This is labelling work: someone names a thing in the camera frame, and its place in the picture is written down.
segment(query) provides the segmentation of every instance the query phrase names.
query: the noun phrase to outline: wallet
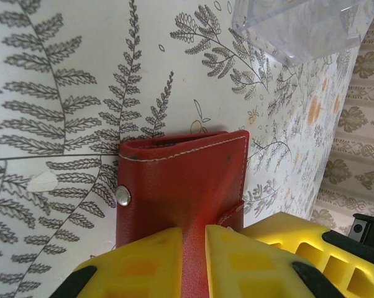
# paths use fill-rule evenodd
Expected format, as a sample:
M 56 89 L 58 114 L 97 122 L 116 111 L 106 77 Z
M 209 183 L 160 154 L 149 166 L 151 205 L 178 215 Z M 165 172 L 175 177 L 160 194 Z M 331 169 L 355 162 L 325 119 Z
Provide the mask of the wallet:
M 216 132 L 136 140 L 119 147 L 116 246 L 170 227 L 183 232 L 182 297 L 209 297 L 205 226 L 243 228 L 249 133 Z

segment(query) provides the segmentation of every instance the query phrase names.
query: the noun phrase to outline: floral wallpaper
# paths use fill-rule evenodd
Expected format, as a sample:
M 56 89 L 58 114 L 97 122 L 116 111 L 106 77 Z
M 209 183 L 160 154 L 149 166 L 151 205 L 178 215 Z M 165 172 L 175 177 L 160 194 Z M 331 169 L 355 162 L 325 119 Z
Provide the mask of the floral wallpaper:
M 354 213 L 374 216 L 374 20 L 355 62 L 311 220 L 348 234 Z
M 324 172 L 374 189 L 370 168 L 337 156 L 326 169 L 341 113 L 374 130 L 373 106 L 343 106 L 354 69 L 374 78 L 374 54 L 360 68 L 357 48 L 288 68 L 230 29 L 233 8 L 0 0 L 0 298 L 47 297 L 114 248 L 120 142 L 248 130 L 245 225 L 309 219 Z M 364 34 L 374 0 L 353 14 Z

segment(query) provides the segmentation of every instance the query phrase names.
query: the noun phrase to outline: wallpaper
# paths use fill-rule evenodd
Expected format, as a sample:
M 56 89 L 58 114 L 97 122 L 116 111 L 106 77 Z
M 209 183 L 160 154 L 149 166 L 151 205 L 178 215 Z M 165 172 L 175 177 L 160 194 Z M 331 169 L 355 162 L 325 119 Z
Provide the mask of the wallpaper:
M 310 218 L 358 49 L 288 68 L 233 8 L 0 0 L 0 298 L 47 297 L 114 248 L 120 142 L 246 129 L 245 225 Z M 353 14 L 364 34 L 374 1 Z
M 374 19 L 355 62 L 312 220 L 348 234 L 354 213 L 374 216 Z

